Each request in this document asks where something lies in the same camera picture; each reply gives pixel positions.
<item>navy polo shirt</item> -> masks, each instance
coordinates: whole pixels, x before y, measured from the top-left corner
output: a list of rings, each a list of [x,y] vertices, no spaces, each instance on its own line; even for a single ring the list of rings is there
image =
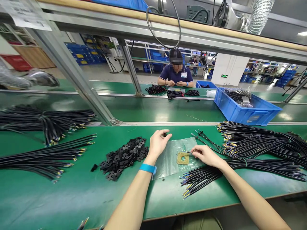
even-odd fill
[[[187,77],[181,77],[181,74],[186,72],[186,76]],[[162,73],[160,74],[160,78],[162,78],[163,80],[169,80],[169,81],[174,81],[175,83],[179,82],[179,81],[183,81],[183,82],[192,82],[193,78],[191,75],[191,71],[189,68],[187,68],[185,65],[183,65],[183,69],[176,73],[172,67],[171,64],[168,64],[167,66],[165,66],[162,70]]]

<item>green workbench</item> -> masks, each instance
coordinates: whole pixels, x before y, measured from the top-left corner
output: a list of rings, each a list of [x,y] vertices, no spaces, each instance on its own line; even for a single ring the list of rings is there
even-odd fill
[[[76,229],[89,217],[86,228],[106,224],[123,194],[136,175],[141,162],[125,169],[117,182],[107,181],[102,171],[90,172],[93,164],[105,160],[105,155],[137,136],[149,138],[165,126],[89,127],[74,132],[66,140],[97,133],[96,143],[88,146],[71,168],[55,184],[31,172],[1,170],[0,226],[1,229]],[[168,126],[171,140],[191,137],[200,128],[215,143],[223,138],[214,126]],[[307,138],[307,126],[267,126],[267,129],[293,131]],[[1,156],[42,148],[43,145],[20,134],[0,132]],[[263,197],[270,198],[307,191],[307,183],[287,179],[267,172],[239,169],[237,173]],[[162,218],[239,203],[230,184],[223,177],[182,200],[185,186],[180,187],[182,173],[152,181],[149,186],[144,219]]]
[[[66,80],[61,80],[59,88],[48,88],[52,91],[74,91]],[[102,93],[134,94],[132,83],[91,81],[93,87]],[[150,85],[141,85],[142,91]],[[35,86],[33,90],[46,90],[46,87]],[[206,88],[192,88],[206,95]],[[253,94],[272,101],[282,101],[282,94],[268,92],[253,92]],[[47,95],[47,94],[15,94],[0,93],[0,106],[17,104],[32,104],[46,110],[78,110],[86,109],[88,105],[79,95]],[[296,95],[298,101],[307,101],[307,96]],[[226,118],[213,101],[187,102],[187,100],[134,98],[134,97],[101,97],[113,116],[124,122],[219,122]],[[295,104],[276,104],[283,110],[272,122],[305,122],[306,106]]]

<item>red crate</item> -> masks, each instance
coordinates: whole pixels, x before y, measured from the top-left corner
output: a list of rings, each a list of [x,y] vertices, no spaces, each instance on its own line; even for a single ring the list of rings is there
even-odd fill
[[[29,71],[32,69],[29,63],[27,63],[20,55],[3,55],[0,56],[8,62],[17,71]]]

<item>blue wristband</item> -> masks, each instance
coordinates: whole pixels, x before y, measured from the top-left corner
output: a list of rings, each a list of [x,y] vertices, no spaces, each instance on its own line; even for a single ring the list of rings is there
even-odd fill
[[[152,173],[154,175],[154,174],[156,174],[157,167],[147,165],[147,164],[142,164],[141,167],[140,167],[140,170],[147,171],[147,172]]]

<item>forearm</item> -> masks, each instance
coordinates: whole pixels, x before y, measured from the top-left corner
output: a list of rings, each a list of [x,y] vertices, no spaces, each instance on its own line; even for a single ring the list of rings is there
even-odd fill
[[[155,160],[146,158],[145,164],[154,166]],[[105,230],[138,230],[143,220],[144,206],[152,173],[139,170],[123,199],[108,221]]]
[[[187,88],[193,88],[194,87],[194,82],[189,82],[189,85],[186,86]]]
[[[158,85],[164,86],[164,85],[167,85],[167,84],[168,84],[168,81],[166,81],[162,78],[158,78]]]
[[[220,170],[235,190],[248,215],[259,229],[290,229],[270,204],[227,163]]]

